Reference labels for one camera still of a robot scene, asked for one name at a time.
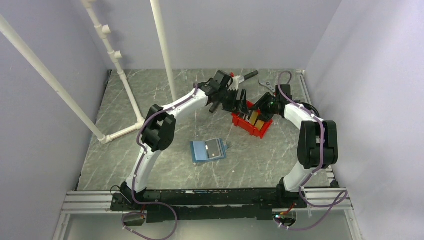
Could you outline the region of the red plastic bin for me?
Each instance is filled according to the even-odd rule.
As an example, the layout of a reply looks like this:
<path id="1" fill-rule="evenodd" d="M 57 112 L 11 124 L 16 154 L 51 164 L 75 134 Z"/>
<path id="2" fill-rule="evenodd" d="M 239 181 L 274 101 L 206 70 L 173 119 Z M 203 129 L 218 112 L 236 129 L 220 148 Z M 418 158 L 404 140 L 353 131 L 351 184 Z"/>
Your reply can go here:
<path id="1" fill-rule="evenodd" d="M 232 124 L 234 126 L 240 127 L 241 129 L 248 132 L 251 136 L 259 137 L 260 139 L 263 139 L 269 127 L 273 123 L 273 120 L 271 119 L 267 122 L 264 122 L 262 125 L 259 125 L 260 128 L 258 128 L 256 125 L 252 125 L 250 121 L 248 121 L 247 119 L 244 119 L 239 114 L 232 113 L 231 116 L 232 116 Z"/>

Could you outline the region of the blue card holder wallet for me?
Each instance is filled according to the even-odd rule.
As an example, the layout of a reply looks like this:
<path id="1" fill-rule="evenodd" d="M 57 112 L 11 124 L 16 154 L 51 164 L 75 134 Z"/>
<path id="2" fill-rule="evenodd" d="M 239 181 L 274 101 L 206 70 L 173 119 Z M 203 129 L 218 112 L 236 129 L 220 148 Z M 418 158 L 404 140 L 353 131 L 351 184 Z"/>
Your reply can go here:
<path id="1" fill-rule="evenodd" d="M 218 160 L 221 160 L 221 159 L 225 159 L 227 157 L 226 151 L 228 150 L 229 145 L 226 142 L 224 142 L 222 138 L 215 138 L 215 139 L 221 140 L 221 147 L 222 147 L 223 156 L 218 158 L 218 159 L 212 159 L 212 160 L 210 160 L 208 158 L 207 150 L 206 150 L 206 147 L 205 147 L 205 142 L 207 140 L 206 141 L 191 141 L 190 142 L 190 151 L 191 151 L 191 156 L 192 156 L 192 162 L 195 165 L 213 162 L 213 161 L 218 161 Z"/>

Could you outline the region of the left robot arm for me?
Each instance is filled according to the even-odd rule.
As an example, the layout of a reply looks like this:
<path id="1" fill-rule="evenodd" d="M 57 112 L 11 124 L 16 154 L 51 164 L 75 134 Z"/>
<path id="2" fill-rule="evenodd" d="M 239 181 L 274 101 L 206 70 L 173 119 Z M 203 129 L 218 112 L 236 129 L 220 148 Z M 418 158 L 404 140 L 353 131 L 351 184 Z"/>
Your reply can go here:
<path id="1" fill-rule="evenodd" d="M 153 105 L 136 138 L 140 153 L 130 176 L 121 184 L 119 191 L 124 204 L 131 210 L 139 209 L 144 203 L 144 192 L 148 178 L 159 155 L 173 142 L 178 120 L 210 105 L 214 113 L 219 106 L 224 111 L 248 115 L 246 90 L 240 83 L 258 75 L 255 70 L 246 75 L 231 76 L 218 70 L 208 81 L 195 83 L 184 97 L 168 105 Z"/>

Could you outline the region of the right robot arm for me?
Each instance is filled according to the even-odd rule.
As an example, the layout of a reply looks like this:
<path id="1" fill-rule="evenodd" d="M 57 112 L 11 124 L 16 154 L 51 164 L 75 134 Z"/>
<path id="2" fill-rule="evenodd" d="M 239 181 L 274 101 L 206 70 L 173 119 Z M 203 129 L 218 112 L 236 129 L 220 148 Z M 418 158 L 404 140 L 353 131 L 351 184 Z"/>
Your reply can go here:
<path id="1" fill-rule="evenodd" d="M 258 120 L 269 122 L 279 115 L 298 130 L 297 163 L 282 179 L 284 189 L 275 194 L 276 203 L 287 208 L 295 201 L 295 194 L 319 170 L 338 161 L 337 125 L 332 120 L 320 118 L 303 103 L 293 100 L 291 86 L 275 86 L 275 94 L 266 93 L 249 107 L 258 111 Z"/>

